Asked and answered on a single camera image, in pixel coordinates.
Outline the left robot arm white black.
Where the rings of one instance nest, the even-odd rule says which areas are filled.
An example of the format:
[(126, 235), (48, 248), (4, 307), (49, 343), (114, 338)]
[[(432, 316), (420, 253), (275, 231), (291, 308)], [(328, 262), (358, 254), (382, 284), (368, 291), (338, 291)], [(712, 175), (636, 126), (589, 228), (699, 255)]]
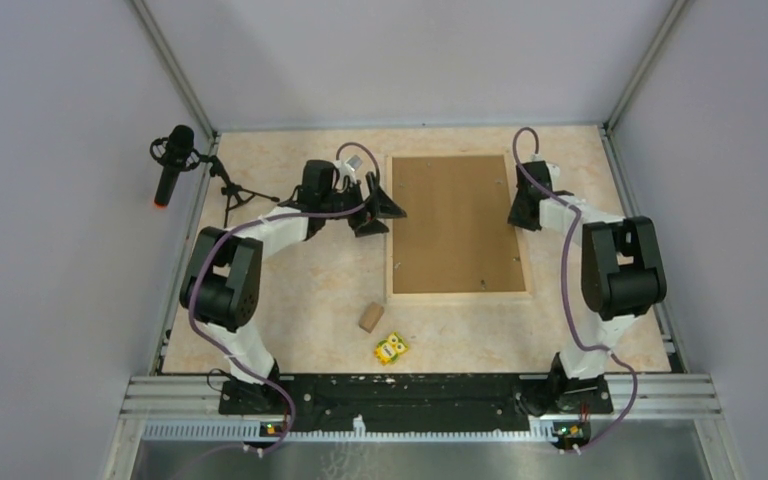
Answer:
[(277, 362), (254, 324), (262, 266), (269, 257), (313, 238), (330, 220), (344, 220), (356, 237), (388, 232), (386, 220), (406, 217), (382, 188), (379, 171), (358, 180), (356, 161), (309, 160), (289, 199), (233, 228), (205, 227), (196, 242), (179, 301), (194, 332), (225, 354), (245, 382), (243, 401), (257, 413), (279, 404)]

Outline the black microphone on tripod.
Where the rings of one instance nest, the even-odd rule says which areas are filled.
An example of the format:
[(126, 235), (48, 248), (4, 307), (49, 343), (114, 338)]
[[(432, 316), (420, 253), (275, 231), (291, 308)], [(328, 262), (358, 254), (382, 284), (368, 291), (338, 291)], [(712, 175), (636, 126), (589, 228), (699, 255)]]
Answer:
[(230, 213), (255, 198), (263, 198), (278, 203), (280, 198), (262, 192), (244, 188), (234, 182), (222, 161), (215, 154), (200, 153), (195, 148), (195, 133), (186, 125), (177, 125), (166, 137), (153, 140), (149, 146), (150, 156), (162, 167), (161, 175), (155, 191), (153, 204), (165, 208), (171, 201), (179, 176), (182, 173), (194, 171), (201, 165), (207, 165), (211, 178), (219, 178), (223, 182), (220, 193), (226, 199), (223, 226), (229, 226)]

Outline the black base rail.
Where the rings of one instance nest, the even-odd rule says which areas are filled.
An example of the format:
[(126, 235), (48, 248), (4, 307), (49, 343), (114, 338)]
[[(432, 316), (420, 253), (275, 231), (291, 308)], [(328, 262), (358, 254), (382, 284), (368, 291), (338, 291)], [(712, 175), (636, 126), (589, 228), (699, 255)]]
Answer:
[(218, 411), (273, 416), (293, 433), (349, 430), (356, 418), (373, 433), (525, 431), (533, 417), (611, 414), (605, 379), (556, 380), (517, 373), (293, 374), (278, 386), (226, 380)]

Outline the small wooden block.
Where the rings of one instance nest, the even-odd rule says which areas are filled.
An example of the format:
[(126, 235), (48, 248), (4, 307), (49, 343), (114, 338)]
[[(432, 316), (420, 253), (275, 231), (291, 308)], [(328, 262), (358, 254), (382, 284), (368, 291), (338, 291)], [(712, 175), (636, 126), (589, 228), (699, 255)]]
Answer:
[(377, 302), (367, 305), (358, 320), (358, 327), (366, 333), (372, 333), (385, 312), (385, 307)]

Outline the yellow owl toy block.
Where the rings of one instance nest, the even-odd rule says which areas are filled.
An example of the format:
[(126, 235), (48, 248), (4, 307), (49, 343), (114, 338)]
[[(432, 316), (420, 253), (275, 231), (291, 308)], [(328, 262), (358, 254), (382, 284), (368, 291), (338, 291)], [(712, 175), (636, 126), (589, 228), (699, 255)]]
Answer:
[(374, 355), (378, 362), (387, 366), (395, 363), (409, 350), (409, 345), (398, 332), (390, 333), (381, 340), (374, 349)]

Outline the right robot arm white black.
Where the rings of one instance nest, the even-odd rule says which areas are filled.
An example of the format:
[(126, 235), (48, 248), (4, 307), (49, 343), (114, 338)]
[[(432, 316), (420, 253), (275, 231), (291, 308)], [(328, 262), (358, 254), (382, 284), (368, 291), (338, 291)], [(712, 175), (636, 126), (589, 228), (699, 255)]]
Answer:
[(572, 336), (544, 382), (526, 396), (533, 414), (572, 412), (603, 400), (605, 367), (624, 333), (667, 293), (653, 221), (593, 207), (553, 182), (559, 169), (543, 160), (516, 167), (510, 225), (563, 236), (561, 301)]

